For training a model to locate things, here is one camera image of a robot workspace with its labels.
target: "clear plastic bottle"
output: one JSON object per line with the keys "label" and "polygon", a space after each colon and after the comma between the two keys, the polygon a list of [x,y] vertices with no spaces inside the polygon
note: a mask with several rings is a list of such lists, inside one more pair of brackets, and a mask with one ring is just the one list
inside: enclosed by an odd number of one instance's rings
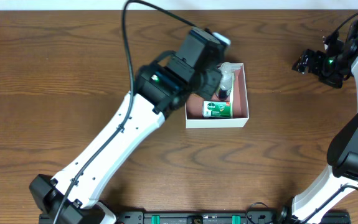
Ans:
{"label": "clear plastic bottle", "polygon": [[222,72],[222,79],[219,88],[216,91],[216,96],[219,100],[224,101],[230,96],[231,89],[233,88],[233,75],[231,63],[225,62],[220,66]]}

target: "wood grain surface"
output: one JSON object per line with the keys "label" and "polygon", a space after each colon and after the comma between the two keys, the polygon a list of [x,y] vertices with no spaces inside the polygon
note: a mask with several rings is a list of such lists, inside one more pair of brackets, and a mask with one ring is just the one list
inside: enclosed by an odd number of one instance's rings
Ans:
{"label": "wood grain surface", "polygon": [[[148,211],[280,207],[326,165],[332,138],[356,113],[354,79],[340,90],[291,70],[304,49],[323,50],[354,11],[177,11],[232,40],[243,62],[244,128],[185,129],[172,114],[110,180],[112,208]],[[76,158],[129,90],[120,11],[0,12],[0,223],[37,223],[28,186]],[[189,27],[156,11],[130,11],[134,67],[177,50]],[[348,25],[341,29],[342,36]],[[358,193],[335,208],[358,223]]]}

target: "white backdrop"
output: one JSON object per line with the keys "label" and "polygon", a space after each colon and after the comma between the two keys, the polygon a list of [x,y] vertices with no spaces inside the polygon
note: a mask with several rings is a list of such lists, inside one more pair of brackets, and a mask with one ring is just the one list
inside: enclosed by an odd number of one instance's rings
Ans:
{"label": "white backdrop", "polygon": [[[122,9],[126,0],[0,0],[0,10]],[[358,0],[147,0],[165,9],[358,9]],[[130,9],[148,9],[132,4]]]}

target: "cable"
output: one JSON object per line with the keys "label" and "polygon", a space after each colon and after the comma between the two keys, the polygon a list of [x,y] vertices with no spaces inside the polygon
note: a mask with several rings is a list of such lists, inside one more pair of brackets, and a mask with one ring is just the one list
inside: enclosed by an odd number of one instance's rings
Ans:
{"label": "cable", "polygon": [[326,200],[320,207],[316,208],[316,210],[312,214],[310,214],[305,220],[303,220],[301,224],[306,224],[312,217],[314,217],[317,213],[319,213],[325,206],[327,206],[332,200],[334,200],[334,198],[336,198],[346,188],[351,188],[358,191],[358,187],[354,187],[347,184],[343,185],[328,200]]}
{"label": "cable", "polygon": [[347,22],[349,22],[351,19],[355,18],[356,16],[358,16],[358,12],[355,13],[353,16],[347,18],[338,28],[336,28],[336,30],[333,33],[338,32],[343,25],[345,25]]}
{"label": "cable", "polygon": [[89,160],[87,160],[87,162],[85,163],[85,165],[83,165],[83,167],[79,170],[79,172],[76,174],[76,176],[71,179],[71,184],[69,185],[67,191],[65,192],[65,195],[61,201],[61,204],[59,206],[59,209],[57,210],[57,213],[55,214],[55,218],[53,221],[53,224],[57,224],[57,221],[59,219],[59,216],[61,214],[62,208],[64,207],[64,203],[67,201],[69,193],[71,192],[71,190],[73,189],[74,185],[77,185],[79,183],[78,179],[79,177],[82,175],[83,171],[93,162],[93,160],[102,152],[102,150],[104,150],[104,148],[115,138],[115,136],[121,132],[122,130],[124,130],[124,125],[126,124],[127,120],[129,119],[130,113],[131,113],[131,109],[133,107],[133,98],[134,95],[136,94],[134,92],[134,73],[133,73],[133,66],[131,63],[131,55],[130,55],[130,50],[129,50],[129,42],[128,42],[128,36],[126,33],[126,10],[127,7],[129,6],[130,3],[135,2],[135,3],[139,3],[139,4],[144,4],[146,6],[152,7],[158,11],[161,11],[181,22],[184,22],[185,24],[189,25],[189,26],[196,26],[193,23],[165,10],[165,9],[161,9],[160,7],[154,6],[153,4],[150,4],[148,2],[143,2],[143,1],[139,1],[139,0],[128,0],[125,4],[125,6],[123,7],[123,12],[122,12],[122,18],[121,18],[121,28],[122,28],[122,38],[123,38],[123,44],[124,44],[124,48],[125,48],[125,53],[126,53],[126,61],[128,64],[128,70],[129,70],[129,76],[130,76],[130,101],[129,101],[129,107],[128,110],[126,112],[126,116],[125,118],[123,118],[122,123],[117,127],[116,131],[108,138],[108,140],[106,142],[104,142],[104,144],[96,151],[96,153],[94,153],[94,155],[91,156],[91,158],[89,158]]}
{"label": "cable", "polygon": [[252,221],[252,217],[248,216],[248,211],[255,205],[264,205],[266,208],[268,208],[268,206],[263,202],[255,202],[255,203],[251,204],[249,206],[249,208],[247,209],[247,211],[245,211],[245,216],[246,216],[247,220],[249,220],[252,224],[256,224],[256,223],[254,221]]}

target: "open box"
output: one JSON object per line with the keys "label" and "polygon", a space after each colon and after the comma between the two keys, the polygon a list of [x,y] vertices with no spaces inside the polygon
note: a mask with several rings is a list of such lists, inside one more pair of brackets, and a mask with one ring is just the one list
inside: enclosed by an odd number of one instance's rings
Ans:
{"label": "open box", "polygon": [[[209,119],[202,115],[204,99],[191,95],[185,105],[186,128],[241,128],[249,119],[247,86],[243,63],[232,63],[234,72],[233,118]],[[219,101],[214,95],[211,101]]]}

